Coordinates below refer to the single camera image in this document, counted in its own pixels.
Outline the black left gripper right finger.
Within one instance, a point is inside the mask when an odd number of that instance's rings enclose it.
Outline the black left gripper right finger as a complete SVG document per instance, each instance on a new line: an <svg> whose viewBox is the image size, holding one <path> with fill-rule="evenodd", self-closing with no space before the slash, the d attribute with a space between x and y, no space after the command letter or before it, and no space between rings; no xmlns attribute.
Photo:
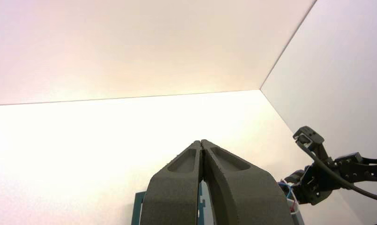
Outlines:
<svg viewBox="0 0 377 225"><path fill-rule="evenodd" d="M201 146L215 224L294 223L285 194L269 172L208 140L201 140Z"/></svg>

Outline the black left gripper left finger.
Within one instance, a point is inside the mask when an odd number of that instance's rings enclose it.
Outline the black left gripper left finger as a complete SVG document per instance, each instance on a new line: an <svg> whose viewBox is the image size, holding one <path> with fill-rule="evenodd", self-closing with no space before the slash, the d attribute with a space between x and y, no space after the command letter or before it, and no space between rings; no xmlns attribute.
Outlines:
<svg viewBox="0 0 377 225"><path fill-rule="evenodd" d="M140 224L197 224L202 177L202 146L200 141L194 141L150 179Z"/></svg>

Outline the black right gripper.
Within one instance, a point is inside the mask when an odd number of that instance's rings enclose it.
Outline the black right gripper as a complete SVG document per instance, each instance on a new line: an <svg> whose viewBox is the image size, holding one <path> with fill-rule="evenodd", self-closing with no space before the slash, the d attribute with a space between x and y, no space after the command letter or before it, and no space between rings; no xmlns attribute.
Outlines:
<svg viewBox="0 0 377 225"><path fill-rule="evenodd" d="M285 183L301 183L297 188L299 204L316 205L325 200L332 191L340 189L340 184L316 163L306 166L305 170L294 171L283 180Z"/></svg>

